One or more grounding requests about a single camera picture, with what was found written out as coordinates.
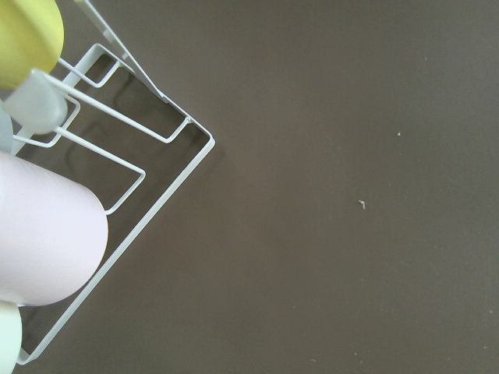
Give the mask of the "white cup rack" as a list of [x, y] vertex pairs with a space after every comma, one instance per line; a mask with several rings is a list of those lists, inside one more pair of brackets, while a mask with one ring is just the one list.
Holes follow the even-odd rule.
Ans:
[[[117, 212], [135, 191], [140, 195], [133, 204], [139, 204], [142, 212], [133, 216], [135, 224], [123, 239], [112, 242], [104, 261], [71, 296], [64, 312], [33, 350], [20, 349], [16, 361], [19, 365], [26, 365], [44, 353], [106, 273], [215, 145], [214, 137], [206, 128], [159, 90], [92, 2], [78, 1], [76, 5], [106, 41], [92, 44], [74, 64], [59, 60], [67, 73], [63, 79], [53, 78], [51, 82], [73, 106], [62, 128], [75, 144], [138, 173], [138, 179], [107, 212]], [[111, 118], [119, 124], [112, 132], [111, 144], [140, 161], [140, 166], [69, 131], [82, 105], [96, 111], [100, 123]]]

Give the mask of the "pink cup in rack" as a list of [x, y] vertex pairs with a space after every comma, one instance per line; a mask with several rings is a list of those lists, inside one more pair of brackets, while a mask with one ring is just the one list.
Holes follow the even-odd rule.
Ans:
[[1, 299], [59, 302], [98, 268], [108, 219], [85, 186], [7, 153], [1, 155]]

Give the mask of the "yellow cup in rack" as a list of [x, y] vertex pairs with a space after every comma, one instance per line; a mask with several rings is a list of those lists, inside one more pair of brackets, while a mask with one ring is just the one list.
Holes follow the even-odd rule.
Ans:
[[63, 44], [64, 26], [56, 2], [2, 1], [1, 88], [16, 88], [32, 69], [53, 70]]

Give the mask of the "white cup in rack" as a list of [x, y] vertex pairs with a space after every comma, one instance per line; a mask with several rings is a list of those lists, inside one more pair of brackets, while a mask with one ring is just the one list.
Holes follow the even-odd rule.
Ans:
[[12, 373], [22, 342], [22, 320], [15, 304], [1, 302], [1, 373]]

